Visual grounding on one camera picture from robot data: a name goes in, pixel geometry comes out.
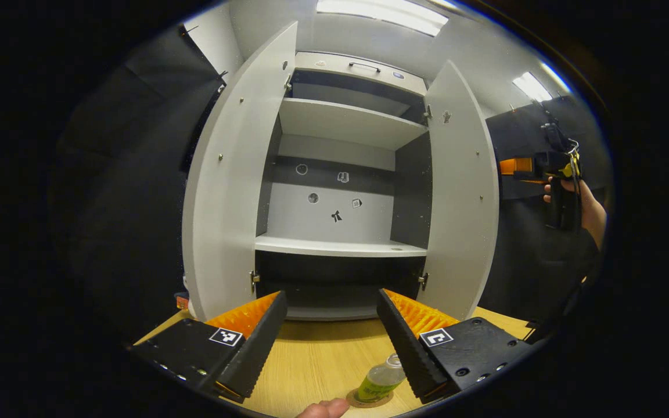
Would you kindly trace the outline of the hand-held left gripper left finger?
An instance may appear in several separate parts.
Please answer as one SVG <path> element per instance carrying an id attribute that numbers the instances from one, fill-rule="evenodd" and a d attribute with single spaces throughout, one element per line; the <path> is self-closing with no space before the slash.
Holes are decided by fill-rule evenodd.
<path id="1" fill-rule="evenodd" d="M 199 321 L 184 318 L 134 345 L 132 353 L 179 384 L 208 397 L 251 397 L 287 316 L 277 291 Z"/>

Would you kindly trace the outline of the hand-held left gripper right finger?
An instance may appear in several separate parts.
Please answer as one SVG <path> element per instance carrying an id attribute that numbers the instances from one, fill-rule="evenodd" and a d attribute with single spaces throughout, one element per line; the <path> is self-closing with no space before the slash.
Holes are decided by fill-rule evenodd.
<path id="1" fill-rule="evenodd" d="M 376 312 L 423 404 L 486 385 L 535 349 L 486 318 L 457 321 L 388 289 L 379 290 Z"/>

